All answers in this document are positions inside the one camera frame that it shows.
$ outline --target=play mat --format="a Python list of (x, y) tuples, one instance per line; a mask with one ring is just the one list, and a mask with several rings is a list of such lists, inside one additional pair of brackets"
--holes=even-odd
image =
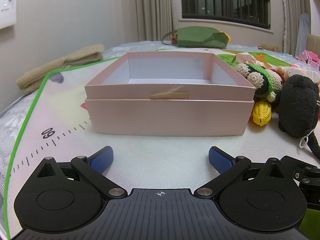
[[(219, 49), (172, 49), (215, 53), (235, 66), (235, 51)], [(263, 52), (252, 52), (267, 67), (290, 65)], [(149, 137), (95, 134), (84, 100), (84, 85), (116, 58), (96, 64), (49, 73), (28, 111), (14, 145), (4, 188), (4, 223), (7, 238), (21, 226), (15, 216), (15, 197), (40, 161), (52, 156), (69, 162), (79, 155), (92, 155), (105, 146), (114, 150), (114, 161), (104, 175), (128, 192), (132, 188), (190, 188), (215, 178), (218, 173), (208, 161), (211, 146), (232, 156), (245, 155), (253, 162), (290, 155), (320, 166), (308, 149), (278, 129), (277, 115), (260, 127), (249, 121), (243, 136)], [(320, 138), (320, 129), (315, 133)]]

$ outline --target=folded towel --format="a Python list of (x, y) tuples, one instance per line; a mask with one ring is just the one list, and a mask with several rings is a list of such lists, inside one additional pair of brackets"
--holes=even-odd
[(102, 44), (84, 47), (69, 56), (56, 59), (25, 73), (16, 81), (16, 84), (21, 90), (24, 89), (24, 93), (28, 95), (40, 87), (42, 80), (50, 71), (81, 66), (102, 60), (103, 52), (104, 46)]
[(263, 49), (266, 49), (266, 50), (278, 52), (278, 53), (281, 52), (281, 50), (279, 49), (278, 46), (271, 46), (271, 45), (261, 44), (259, 47), (261, 47)]

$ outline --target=bed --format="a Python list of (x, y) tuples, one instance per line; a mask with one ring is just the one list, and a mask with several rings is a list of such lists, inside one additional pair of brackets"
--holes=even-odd
[[(104, 59), (110, 59), (114, 57), (119, 57), (126, 52), (131, 51), (148, 51), (156, 49), (172, 49), (171, 45), (164, 45), (159, 41), (143, 41), (137, 43), (127, 43), (119, 47), (111, 48), (107, 50), (103, 57)], [(229, 44), (226, 48), (231, 51), (247, 51), (247, 52), (264, 52), (273, 56), (279, 60), (285, 61), (289, 64), (294, 64), (297, 66), (312, 69), (311, 66), (296, 60), (291, 56), (286, 56), (284, 54), (271, 52), (271, 51), (261, 51), (257, 47), (247, 47), (242, 45)], [(5, 177), (8, 169), (8, 163), (10, 155), (18, 136), (19, 130), (23, 124), (23, 121), (27, 115), (27, 112), (36, 96), (37, 91), (34, 93), (19, 98), (17, 101), (12, 103), (3, 112), (0, 113), (0, 203), (3, 203), (4, 194), (4, 184)], [(5, 240), (6, 233), (4, 230), (4, 217), (3, 217), (3, 207), (0, 210), (0, 237)]]

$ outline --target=black gripper base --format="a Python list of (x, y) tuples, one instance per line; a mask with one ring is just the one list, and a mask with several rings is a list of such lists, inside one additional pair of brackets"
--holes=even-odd
[(207, 199), (187, 189), (134, 189), (124, 199), (108, 202), (87, 226), (67, 233), (45, 234), (25, 229), (16, 240), (307, 240), (298, 230), (276, 234), (246, 231), (230, 223)]

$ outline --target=printed number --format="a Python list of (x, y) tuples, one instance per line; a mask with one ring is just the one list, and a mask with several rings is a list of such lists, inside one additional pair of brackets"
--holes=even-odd
[(47, 139), (47, 138), (49, 138), (50, 136), (54, 135), (55, 131), (52, 131), (52, 130), (53, 130), (53, 128), (49, 128), (49, 129), (43, 131), (43, 132), (41, 133), (41, 135), (43, 135), (42, 138), (43, 138), (43, 139)]

